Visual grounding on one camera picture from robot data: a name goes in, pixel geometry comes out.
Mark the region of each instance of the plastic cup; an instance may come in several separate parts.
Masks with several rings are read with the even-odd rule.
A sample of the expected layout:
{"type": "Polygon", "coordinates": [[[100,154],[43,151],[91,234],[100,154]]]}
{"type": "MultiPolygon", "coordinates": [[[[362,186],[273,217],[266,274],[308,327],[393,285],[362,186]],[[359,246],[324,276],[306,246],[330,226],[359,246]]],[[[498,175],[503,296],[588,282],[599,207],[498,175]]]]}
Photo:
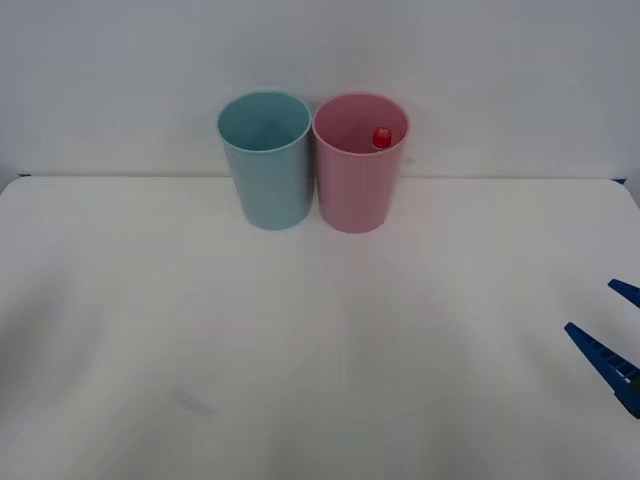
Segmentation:
{"type": "Polygon", "coordinates": [[[320,213],[347,233],[384,223],[409,133],[409,118],[396,103],[371,93],[352,93],[322,105],[313,118],[320,213]],[[390,128],[391,145],[376,150],[378,127],[390,128]]]}
{"type": "Polygon", "coordinates": [[[245,216],[267,230],[291,227],[309,213],[311,110],[281,92],[256,92],[228,104],[218,131],[245,216]]]}

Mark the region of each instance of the red object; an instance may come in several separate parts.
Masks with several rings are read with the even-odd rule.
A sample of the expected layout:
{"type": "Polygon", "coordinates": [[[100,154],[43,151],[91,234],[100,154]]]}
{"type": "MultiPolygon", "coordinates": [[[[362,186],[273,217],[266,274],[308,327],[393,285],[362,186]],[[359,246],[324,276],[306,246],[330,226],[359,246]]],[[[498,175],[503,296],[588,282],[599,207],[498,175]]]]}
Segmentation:
{"type": "Polygon", "coordinates": [[[373,140],[371,141],[373,146],[378,150],[384,150],[391,146],[391,129],[378,127],[373,132],[373,140]]]}

